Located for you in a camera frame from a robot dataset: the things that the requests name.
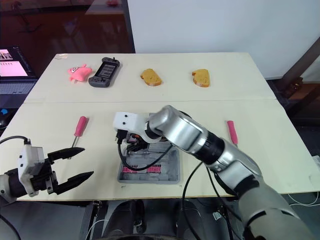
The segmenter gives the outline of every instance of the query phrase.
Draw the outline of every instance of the toast slice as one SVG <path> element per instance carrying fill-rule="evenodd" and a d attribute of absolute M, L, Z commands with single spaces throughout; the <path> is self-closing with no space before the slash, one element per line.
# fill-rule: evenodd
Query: toast slice
<path fill-rule="evenodd" d="M 203 88 L 210 86 L 210 76 L 207 69 L 198 69 L 192 72 L 193 82 Z"/>
<path fill-rule="evenodd" d="M 147 85 L 152 87 L 159 86 L 162 83 L 161 78 L 152 68 L 144 70 L 143 73 L 141 73 L 140 77 Z"/>

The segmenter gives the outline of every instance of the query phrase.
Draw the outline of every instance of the pink toy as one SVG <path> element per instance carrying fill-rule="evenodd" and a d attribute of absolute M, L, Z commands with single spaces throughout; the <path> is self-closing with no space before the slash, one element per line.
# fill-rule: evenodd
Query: pink toy
<path fill-rule="evenodd" d="M 92 69 L 90 67 L 86 67 L 87 64 L 83 64 L 80 67 L 72 67 L 68 70 L 70 74 L 69 80 L 72 81 L 77 80 L 83 82 L 86 78 L 92 73 Z"/>

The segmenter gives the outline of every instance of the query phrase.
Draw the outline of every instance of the white table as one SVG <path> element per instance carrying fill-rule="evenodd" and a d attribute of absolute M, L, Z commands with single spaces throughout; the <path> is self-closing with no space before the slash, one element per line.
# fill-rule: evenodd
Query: white table
<path fill-rule="evenodd" d="M 94 71 L 103 57 L 115 57 L 120 69 L 111 87 L 70 82 L 68 69 L 87 64 Z M 140 78 L 152 68 L 163 84 L 151 87 Z M 210 87 L 194 84 L 192 71 L 208 69 Z M 53 59 L 26 103 L 180 102 L 276 99 L 248 53 L 68 54 Z"/>
<path fill-rule="evenodd" d="M 320 183 L 312 182 L 319 170 L 307 148 L 274 99 L 241 101 L 171 101 L 171 102 L 71 102 L 25 103 L 18 110 L 1 138 L 23 135 L 33 146 L 43 147 L 45 154 L 69 147 L 74 139 L 80 116 L 89 117 L 78 146 L 85 151 L 71 160 L 57 160 L 52 165 L 60 183 L 79 173 L 94 174 L 79 187 L 63 194 L 23 196 L 21 200 L 73 201 L 133 198 L 180 198 L 185 182 L 198 160 L 180 152 L 182 181 L 174 185 L 124 184 L 117 181 L 120 158 L 112 127 L 115 112 L 155 112 L 164 105 L 191 115 L 217 136 L 229 139 L 227 120 L 234 120 L 238 147 L 251 156 L 262 170 L 267 184 L 279 193 L 319 191 Z M 0 173 L 17 167 L 22 149 L 19 139 L 0 145 Z M 226 195 L 218 186 L 218 192 Z M 188 197 L 214 196 L 209 178 L 201 167 L 192 178 Z"/>

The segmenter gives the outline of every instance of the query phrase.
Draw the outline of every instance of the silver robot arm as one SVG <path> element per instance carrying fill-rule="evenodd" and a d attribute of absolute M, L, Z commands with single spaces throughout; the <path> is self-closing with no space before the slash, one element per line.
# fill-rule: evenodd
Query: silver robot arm
<path fill-rule="evenodd" d="M 315 240 L 286 200 L 264 182 L 261 170 L 248 155 L 185 113 L 170 105 L 150 117 L 117 112 L 113 126 L 138 134 L 148 143 L 165 137 L 202 161 L 227 193 L 239 197 L 246 239 Z"/>

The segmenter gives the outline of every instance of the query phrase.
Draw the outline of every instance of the gray tray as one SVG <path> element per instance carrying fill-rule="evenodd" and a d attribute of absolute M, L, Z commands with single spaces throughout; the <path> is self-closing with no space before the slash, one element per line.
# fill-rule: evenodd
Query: gray tray
<path fill-rule="evenodd" d="M 157 142 L 149 145 L 148 149 L 137 151 L 135 154 L 128 155 L 127 150 L 123 150 L 123 155 L 126 156 L 126 162 L 136 168 L 142 168 L 155 161 L 161 153 L 145 152 L 164 152 L 170 143 Z M 147 169 L 138 172 L 124 172 L 124 166 L 121 163 L 118 171 L 118 181 L 126 184 L 177 184 L 180 182 L 180 158 L 179 150 L 172 147 L 163 158 L 156 163 L 156 166 L 161 166 L 161 173 L 148 172 Z"/>

